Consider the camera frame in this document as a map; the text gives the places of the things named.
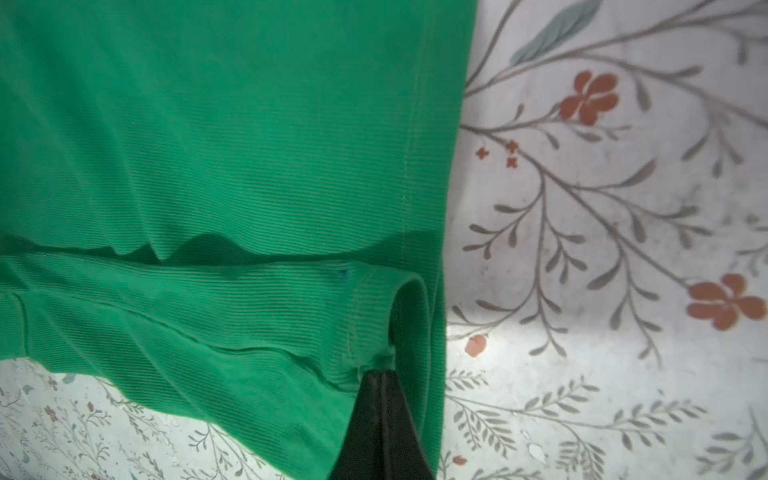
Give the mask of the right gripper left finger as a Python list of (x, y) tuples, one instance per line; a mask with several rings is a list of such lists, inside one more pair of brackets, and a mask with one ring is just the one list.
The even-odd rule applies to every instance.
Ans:
[(369, 371), (355, 401), (331, 480), (384, 478), (382, 393), (383, 371)]

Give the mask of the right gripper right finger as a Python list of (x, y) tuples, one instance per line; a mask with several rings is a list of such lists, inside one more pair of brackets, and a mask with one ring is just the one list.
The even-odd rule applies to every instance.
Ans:
[(432, 480), (402, 383), (394, 371), (380, 377), (380, 422), (383, 478)]

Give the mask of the green tank top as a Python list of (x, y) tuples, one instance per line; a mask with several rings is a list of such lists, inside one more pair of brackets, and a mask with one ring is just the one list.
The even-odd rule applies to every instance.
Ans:
[(370, 370), (429, 465), (472, 1), (5, 1), (1, 356), (325, 479)]

